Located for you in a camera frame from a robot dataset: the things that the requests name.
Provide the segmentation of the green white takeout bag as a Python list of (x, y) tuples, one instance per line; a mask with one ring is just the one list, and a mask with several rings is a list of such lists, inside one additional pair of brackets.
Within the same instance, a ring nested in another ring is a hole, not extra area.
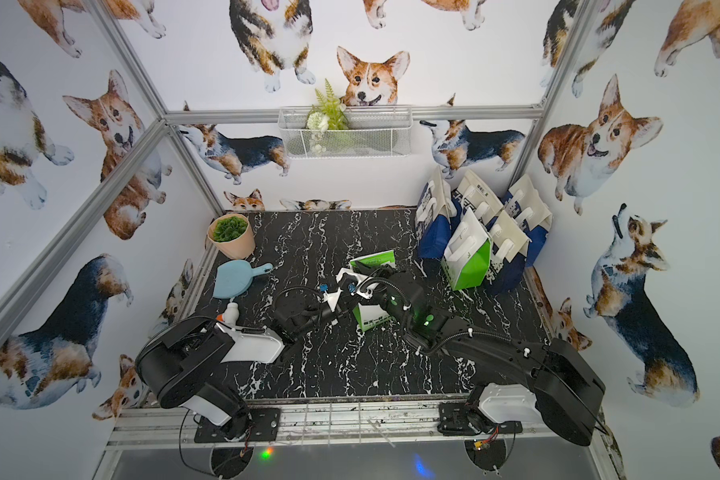
[(367, 332), (392, 319), (380, 304), (387, 287), (381, 283), (371, 283), (370, 279), (388, 278), (395, 272), (396, 257), (393, 250), (352, 258), (348, 266), (336, 274), (335, 288), (327, 285), (320, 287), (322, 300), (335, 316), (349, 312), (358, 328)]

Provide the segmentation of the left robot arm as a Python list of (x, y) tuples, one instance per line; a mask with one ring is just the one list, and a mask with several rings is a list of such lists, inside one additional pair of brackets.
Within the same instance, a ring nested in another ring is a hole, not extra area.
[(139, 378), (163, 409), (184, 408), (235, 441), (254, 430), (254, 417), (238, 390), (216, 373), (223, 364), (277, 364), (306, 334), (343, 312), (340, 291), (295, 286), (273, 303), (274, 323), (246, 327), (230, 300), (215, 318), (193, 316), (169, 327), (143, 347), (135, 360)]

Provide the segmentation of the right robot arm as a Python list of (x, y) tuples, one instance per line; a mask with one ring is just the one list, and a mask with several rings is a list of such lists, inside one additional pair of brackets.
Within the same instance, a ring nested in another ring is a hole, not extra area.
[(362, 264), (366, 293), (403, 329), (403, 338), (420, 353), (471, 360), (477, 367), (510, 379), (535, 396), (541, 420), (561, 438), (591, 444), (593, 432), (606, 432), (598, 417), (606, 386), (584, 358), (564, 340), (514, 340), (482, 329), (441, 307), (406, 271)]

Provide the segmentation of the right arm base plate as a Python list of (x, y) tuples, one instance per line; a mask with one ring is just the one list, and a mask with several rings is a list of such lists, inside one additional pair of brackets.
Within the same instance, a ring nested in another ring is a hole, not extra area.
[(446, 402), (438, 405), (437, 431), (443, 436), (479, 436), (519, 434), (522, 423), (506, 421), (496, 423), (476, 407), (465, 403)]

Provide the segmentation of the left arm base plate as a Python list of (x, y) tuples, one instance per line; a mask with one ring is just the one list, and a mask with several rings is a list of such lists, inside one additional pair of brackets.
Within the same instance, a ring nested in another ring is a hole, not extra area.
[(272, 442), (277, 438), (281, 413), (279, 408), (253, 408), (248, 413), (237, 415), (221, 427), (202, 417), (194, 442)]

